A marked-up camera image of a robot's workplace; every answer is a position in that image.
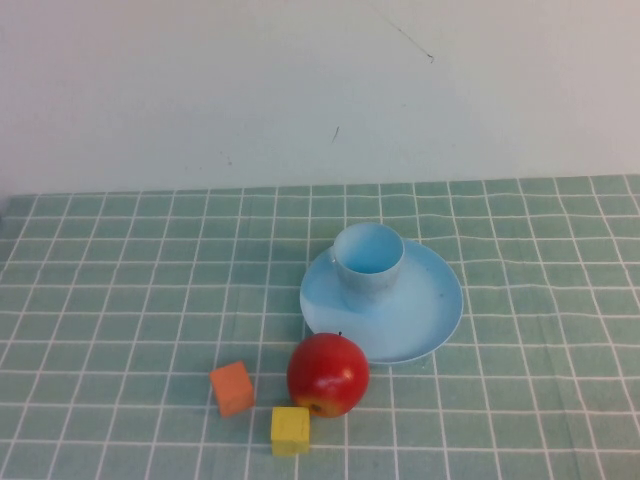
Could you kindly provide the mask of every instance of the wooden block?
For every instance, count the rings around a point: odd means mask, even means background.
[[[309,452],[309,409],[275,407],[271,414],[271,452],[277,456]]]
[[[220,415],[228,417],[255,405],[253,386],[244,363],[236,362],[209,374]]]

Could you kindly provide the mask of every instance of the wall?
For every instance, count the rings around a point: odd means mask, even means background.
[[[6,193],[639,171],[633,0],[2,0]]]

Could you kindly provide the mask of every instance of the yellow block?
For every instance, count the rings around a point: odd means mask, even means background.
[[[309,452],[309,409],[275,407],[271,415],[271,451],[285,456]]]

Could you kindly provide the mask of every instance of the apple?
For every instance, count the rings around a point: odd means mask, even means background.
[[[316,333],[294,350],[287,368],[293,403],[320,417],[344,415],[369,385],[369,363],[360,347],[341,334]]]

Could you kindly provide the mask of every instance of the light blue saucer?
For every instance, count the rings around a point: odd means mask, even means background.
[[[370,363],[400,363],[434,351],[460,323],[462,289],[451,267],[433,250],[405,240],[405,258],[393,295],[356,312],[342,300],[329,250],[302,280],[300,305],[314,333],[342,332]]]

